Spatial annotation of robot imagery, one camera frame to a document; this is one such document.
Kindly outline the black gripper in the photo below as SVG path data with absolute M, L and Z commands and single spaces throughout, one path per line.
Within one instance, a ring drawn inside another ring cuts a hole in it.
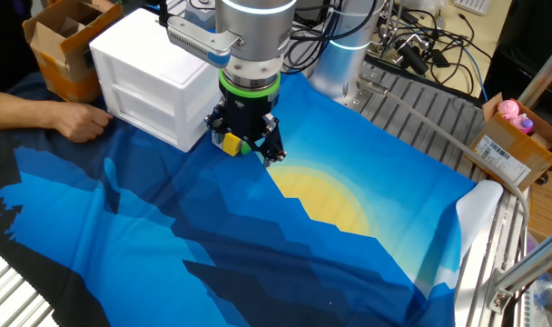
M 238 137 L 262 137 L 260 152 L 263 166 L 281 162 L 287 155 L 283 149 L 279 120 L 270 114 L 279 101 L 280 91 L 262 97 L 245 97 L 222 89 L 225 103 L 218 103 L 205 117 L 212 131 L 212 143 L 222 146 L 231 130 Z

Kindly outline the person's bare hand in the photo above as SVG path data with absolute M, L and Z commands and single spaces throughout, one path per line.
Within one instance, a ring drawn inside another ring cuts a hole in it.
M 101 135 L 113 116 L 89 104 L 52 102 L 50 126 L 74 143 L 86 143 Z

